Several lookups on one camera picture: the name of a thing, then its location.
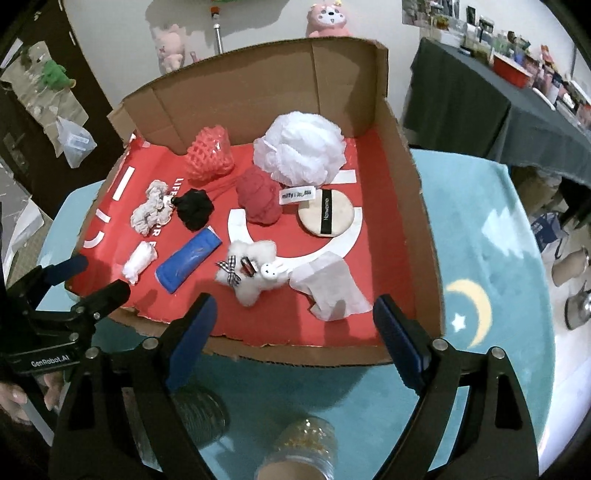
blue bottle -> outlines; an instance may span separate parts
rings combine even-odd
[[[211,227],[204,228],[156,269],[156,279],[170,294],[220,245]]]

teal table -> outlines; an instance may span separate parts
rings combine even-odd
[[[457,349],[486,352],[499,345],[507,351],[539,440],[554,374],[550,302],[542,262],[532,251],[534,239],[506,167],[457,154],[414,151],[413,157],[423,181],[445,289],[446,338]],[[55,264],[69,258],[99,186],[95,183],[68,197],[47,236],[40,262]],[[478,286],[490,301],[489,328],[483,325],[486,309],[478,300]],[[65,310],[72,304],[63,286],[58,286],[40,308]],[[482,341],[470,347],[483,332]],[[105,319],[98,323],[93,343],[117,351],[132,348],[141,339],[131,329]],[[199,383],[221,396],[231,417],[227,435],[201,451],[220,480],[252,480],[282,429],[307,414],[335,426],[336,478],[369,480],[395,445],[417,402],[392,365],[320,369],[204,356],[194,374]],[[466,397],[466,389],[460,389],[434,467],[447,461]]]

green plush toy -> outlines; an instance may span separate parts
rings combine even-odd
[[[59,65],[55,60],[47,60],[43,66],[41,81],[52,90],[62,90],[66,87],[74,88],[75,80],[71,80],[66,75],[66,68]]]

finger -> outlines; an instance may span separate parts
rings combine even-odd
[[[45,406],[47,410],[52,410],[60,403],[61,389],[64,386],[64,375],[62,372],[45,374],[43,375],[43,381],[49,387],[45,394]]]
[[[64,386],[64,374],[63,372],[52,372],[50,374],[45,374],[43,375],[43,381],[49,388],[61,388]]]
[[[0,384],[0,411],[8,413],[13,420],[28,421],[27,414],[24,413],[21,405],[14,401],[14,390],[14,385]],[[24,394],[24,392],[17,390],[16,396],[22,401],[21,393]]]
[[[0,383],[0,398],[23,405],[27,403],[27,394],[18,385]]]

gingham ribbon bow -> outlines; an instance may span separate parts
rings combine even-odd
[[[227,262],[217,262],[216,265],[228,274],[228,285],[237,287],[240,285],[240,277],[236,273],[236,255],[228,258]]]

